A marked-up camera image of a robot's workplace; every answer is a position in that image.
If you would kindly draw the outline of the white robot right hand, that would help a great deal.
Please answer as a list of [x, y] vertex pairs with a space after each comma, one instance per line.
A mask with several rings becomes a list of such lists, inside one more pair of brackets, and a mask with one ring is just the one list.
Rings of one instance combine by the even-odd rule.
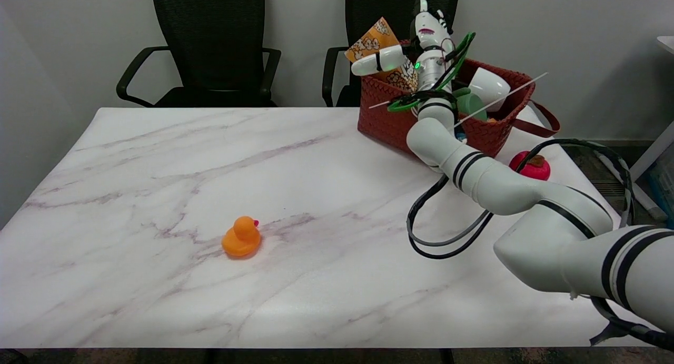
[[368, 76], [402, 68], [409, 53], [417, 55], [414, 69], [420, 77], [444, 73], [451, 60], [450, 54], [455, 48], [444, 15], [441, 11], [432, 13], [428, 0], [416, 0], [413, 12], [410, 45], [385, 47], [374, 54], [362, 57], [351, 65], [351, 73], [356, 76]]

